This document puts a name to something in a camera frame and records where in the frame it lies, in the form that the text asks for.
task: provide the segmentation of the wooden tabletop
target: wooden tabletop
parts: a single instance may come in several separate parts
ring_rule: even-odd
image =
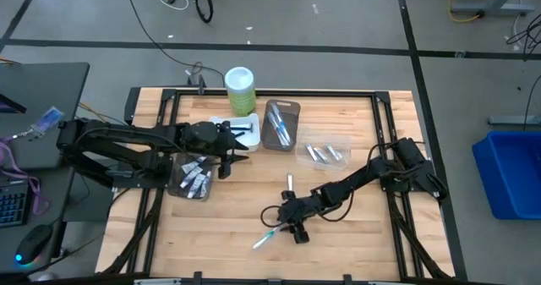
[[[398,138],[422,140],[412,93],[391,91],[390,95]],[[160,97],[160,88],[141,90],[134,125],[154,126]],[[260,122],[269,99],[257,98]],[[153,277],[191,277],[194,271],[202,271],[203,277],[213,278],[342,280],[342,275],[351,274],[354,280],[399,279],[387,201],[377,181],[357,190],[345,220],[325,222],[313,217],[306,221],[308,244],[295,244],[291,234],[278,233],[260,249],[252,250],[252,245],[269,230],[261,224],[260,212],[281,204],[280,193],[286,188],[288,172],[293,175],[297,196],[306,196],[313,187],[341,180],[363,167],[370,147],[377,143],[369,99],[280,99],[300,103],[300,134],[310,130],[349,136],[352,150],[347,168],[338,172],[314,170],[298,164],[294,151],[270,151],[260,145],[256,152],[249,153],[247,161],[232,165],[230,177],[214,180],[206,202],[166,194],[151,269]],[[211,116],[233,117],[225,96],[181,97],[178,122],[208,121]],[[384,112],[381,117],[386,123]],[[96,271],[111,265],[132,236],[140,193],[137,189],[129,191],[111,209]],[[419,240],[442,270],[454,275],[437,201],[424,193],[411,193],[410,199]],[[345,207],[329,217],[340,216]],[[276,218],[276,213],[268,215]],[[409,244],[403,236],[402,241],[408,274],[412,276]],[[142,245],[139,269],[145,242]]]

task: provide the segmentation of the green bottle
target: green bottle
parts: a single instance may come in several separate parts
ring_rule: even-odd
[[[226,74],[227,95],[233,113],[246,117],[255,109],[254,74],[244,67],[229,69]]]

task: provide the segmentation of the metal stand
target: metal stand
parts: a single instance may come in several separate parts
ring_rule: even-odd
[[[523,126],[524,116],[490,116],[489,124],[490,125]],[[541,116],[528,116],[526,118],[526,125],[541,126]]]
[[[535,10],[533,5],[505,3],[508,0],[492,0],[490,3],[453,3],[451,12],[483,13],[484,15],[517,15]]]

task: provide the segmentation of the blue plastic crate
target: blue plastic crate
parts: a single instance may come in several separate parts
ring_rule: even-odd
[[[541,219],[541,133],[490,132],[473,155],[496,218]]]

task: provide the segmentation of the concrete floor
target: concrete floor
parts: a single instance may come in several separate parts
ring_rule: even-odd
[[[8,28],[23,1],[0,0],[0,34]],[[499,221],[492,217],[471,151],[472,144],[491,130],[486,124],[489,115],[524,113],[528,92],[541,74],[539,61],[498,59],[504,58],[500,52],[517,53],[514,46],[505,44],[505,37],[511,36],[514,18],[488,17],[471,24],[456,24],[446,15],[447,0],[406,2],[419,50],[493,52],[492,57],[496,58],[420,60],[468,279],[539,284],[541,222]],[[523,2],[541,9],[541,0]],[[247,66],[254,71],[258,87],[411,90],[423,119],[419,95],[423,92],[418,90],[407,54],[398,0],[214,0],[215,18],[209,25],[199,20],[191,6],[179,12],[157,0],[134,3],[156,41],[231,45],[250,41],[252,46],[288,45],[286,48],[291,50],[249,52],[235,46],[237,50],[216,51],[207,47],[168,51],[184,62],[202,61],[222,72],[237,65]],[[518,29],[538,13],[520,19]],[[8,41],[3,50],[0,42],[0,55],[21,63],[90,63],[81,100],[116,118],[123,115],[129,87],[182,85],[186,80],[186,68],[157,50],[107,48],[107,43],[115,41],[148,42],[128,0],[33,0],[11,39],[52,41],[49,47]],[[101,44],[81,47],[87,41]],[[334,48],[324,52],[299,51],[310,46]],[[377,55],[343,51],[341,47],[382,50]],[[402,55],[384,55],[390,50]],[[219,78],[212,73],[205,74],[205,79],[209,85],[220,85]],[[541,112],[539,99],[534,94],[532,112]],[[81,187],[79,182],[74,183],[74,199],[83,193]],[[103,197],[93,196],[93,201],[85,205],[103,211],[111,201],[110,193],[98,188],[92,194]],[[77,210],[75,207],[75,212],[69,214],[77,216]],[[85,220],[92,222],[69,224],[64,246],[76,248],[103,232],[101,213],[86,216]],[[90,275],[100,243],[94,242],[51,271],[61,277]]]

